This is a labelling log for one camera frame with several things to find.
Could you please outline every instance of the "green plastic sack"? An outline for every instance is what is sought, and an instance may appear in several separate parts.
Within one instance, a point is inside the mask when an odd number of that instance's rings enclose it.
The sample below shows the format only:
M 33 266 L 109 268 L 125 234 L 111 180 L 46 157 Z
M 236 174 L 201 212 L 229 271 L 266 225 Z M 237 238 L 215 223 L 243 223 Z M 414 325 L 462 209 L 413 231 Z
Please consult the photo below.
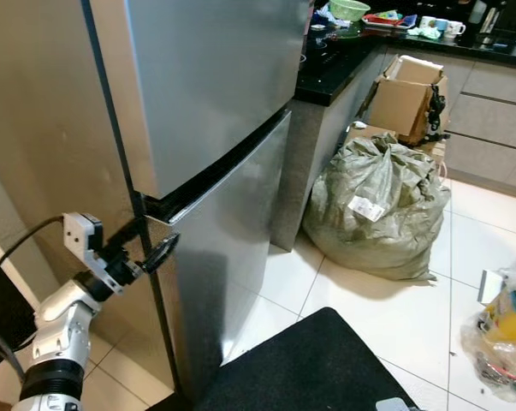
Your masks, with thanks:
M 430 249 L 449 197 L 426 154 L 389 134 L 356 138 L 315 181 L 303 228 L 339 265 L 391 280 L 434 280 Z

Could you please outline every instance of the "black mat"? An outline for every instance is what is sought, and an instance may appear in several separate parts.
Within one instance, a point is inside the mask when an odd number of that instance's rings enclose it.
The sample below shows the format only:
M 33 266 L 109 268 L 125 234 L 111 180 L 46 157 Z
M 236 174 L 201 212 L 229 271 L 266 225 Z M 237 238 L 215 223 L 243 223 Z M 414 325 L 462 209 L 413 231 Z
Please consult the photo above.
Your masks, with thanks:
M 415 407 L 351 327 L 324 308 L 220 368 L 195 410 L 375 411 L 395 396 Z

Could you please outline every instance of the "white mug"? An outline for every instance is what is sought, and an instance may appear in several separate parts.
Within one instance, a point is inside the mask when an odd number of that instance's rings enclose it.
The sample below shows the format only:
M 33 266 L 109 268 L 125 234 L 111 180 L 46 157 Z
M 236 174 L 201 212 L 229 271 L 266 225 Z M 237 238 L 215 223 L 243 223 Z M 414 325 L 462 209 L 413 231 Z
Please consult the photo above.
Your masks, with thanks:
M 466 26 L 460 21 L 450 21 L 448 28 L 444 32 L 444 37 L 455 39 L 456 36 L 460 36 L 466 30 Z
M 421 21 L 419 22 L 419 28 L 434 27 L 435 21 L 436 17 L 424 15 L 423 17 L 421 17 Z

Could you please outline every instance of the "mug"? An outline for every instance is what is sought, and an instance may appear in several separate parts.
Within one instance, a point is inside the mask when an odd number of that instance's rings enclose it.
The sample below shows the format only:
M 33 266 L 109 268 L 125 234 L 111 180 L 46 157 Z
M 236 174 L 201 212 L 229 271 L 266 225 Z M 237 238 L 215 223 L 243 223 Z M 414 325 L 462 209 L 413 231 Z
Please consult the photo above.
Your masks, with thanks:
M 466 30 L 466 26 L 460 21 L 450 21 L 448 23 L 448 28 L 446 32 L 444 32 L 444 37 L 448 37 L 449 39 L 455 39 L 455 36 L 460 36 Z
M 449 23 L 449 20 L 436 19 L 435 27 L 438 29 L 439 32 L 444 32 L 448 28 L 448 23 Z
M 434 17 L 424 15 L 423 17 L 421 17 L 421 21 L 419 22 L 419 28 L 434 27 L 435 20 L 436 18 Z

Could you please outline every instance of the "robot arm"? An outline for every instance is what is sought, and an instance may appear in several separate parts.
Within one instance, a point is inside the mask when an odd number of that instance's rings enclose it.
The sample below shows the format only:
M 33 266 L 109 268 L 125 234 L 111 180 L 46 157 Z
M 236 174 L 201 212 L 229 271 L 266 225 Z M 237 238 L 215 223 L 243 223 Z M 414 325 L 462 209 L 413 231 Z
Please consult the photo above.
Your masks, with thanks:
M 80 396 L 90 354 L 89 326 L 102 303 L 144 272 L 155 271 L 179 235 L 161 241 L 144 263 L 122 247 L 137 235 L 137 222 L 123 227 L 102 247 L 102 224 L 90 215 L 64 214 L 64 245 L 89 269 L 48 297 L 35 313 L 33 356 L 14 411 L 81 411 Z

